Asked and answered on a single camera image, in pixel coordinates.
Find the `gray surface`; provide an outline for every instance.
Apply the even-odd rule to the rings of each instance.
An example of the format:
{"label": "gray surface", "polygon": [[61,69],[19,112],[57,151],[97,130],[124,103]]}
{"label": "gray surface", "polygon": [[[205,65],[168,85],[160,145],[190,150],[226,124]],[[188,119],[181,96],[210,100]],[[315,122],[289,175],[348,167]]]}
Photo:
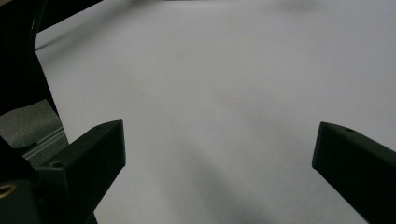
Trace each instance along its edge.
{"label": "gray surface", "polygon": [[12,147],[26,147],[62,127],[47,100],[0,116],[0,135]]}
{"label": "gray surface", "polygon": [[0,116],[0,135],[14,148],[37,143],[35,153],[25,157],[34,168],[68,146],[63,125],[47,100]]}
{"label": "gray surface", "polygon": [[4,5],[6,3],[9,3],[10,1],[12,1],[12,0],[0,0],[0,6]]}
{"label": "gray surface", "polygon": [[363,224],[311,167],[319,123],[396,149],[396,1],[104,1],[37,46],[74,140],[123,119],[99,223]]}

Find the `white table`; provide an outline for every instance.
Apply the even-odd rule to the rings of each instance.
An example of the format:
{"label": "white table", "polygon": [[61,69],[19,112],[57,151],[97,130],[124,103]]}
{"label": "white table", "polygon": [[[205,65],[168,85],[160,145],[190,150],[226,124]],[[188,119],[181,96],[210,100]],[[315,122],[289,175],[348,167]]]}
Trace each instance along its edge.
{"label": "white table", "polygon": [[396,149],[396,1],[106,0],[40,33],[69,141],[123,119],[99,223],[361,224],[319,123]]}

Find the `white surface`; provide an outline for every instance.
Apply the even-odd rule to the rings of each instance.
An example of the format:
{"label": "white surface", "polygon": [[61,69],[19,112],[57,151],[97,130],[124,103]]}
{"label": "white surface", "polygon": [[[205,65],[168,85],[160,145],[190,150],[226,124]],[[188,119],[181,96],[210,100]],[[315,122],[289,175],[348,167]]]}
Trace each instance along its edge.
{"label": "white surface", "polygon": [[69,140],[124,121],[99,223],[365,223],[311,160],[322,120],[396,148],[395,9],[107,0],[41,33]]}

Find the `black plastic part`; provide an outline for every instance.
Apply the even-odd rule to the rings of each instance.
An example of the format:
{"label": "black plastic part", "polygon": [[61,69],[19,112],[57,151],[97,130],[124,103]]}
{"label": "black plastic part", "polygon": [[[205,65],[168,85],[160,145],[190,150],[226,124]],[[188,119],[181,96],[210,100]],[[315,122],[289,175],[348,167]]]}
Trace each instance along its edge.
{"label": "black plastic part", "polygon": [[92,128],[37,171],[1,143],[1,224],[96,224],[93,211],[125,166],[122,120]]}
{"label": "black plastic part", "polygon": [[86,223],[124,166],[121,120],[96,126],[52,157],[38,172],[44,191],[51,192],[49,206],[64,209],[47,223]]}
{"label": "black plastic part", "polygon": [[32,184],[29,181],[2,182],[0,189],[0,223],[42,223]]}
{"label": "black plastic part", "polygon": [[46,99],[50,88],[35,55],[46,0],[12,0],[0,6],[0,115]]}
{"label": "black plastic part", "polygon": [[346,127],[321,122],[312,166],[361,216],[396,223],[396,153]]}
{"label": "black plastic part", "polygon": [[0,136],[0,182],[13,179],[35,181],[36,175],[30,163]]}

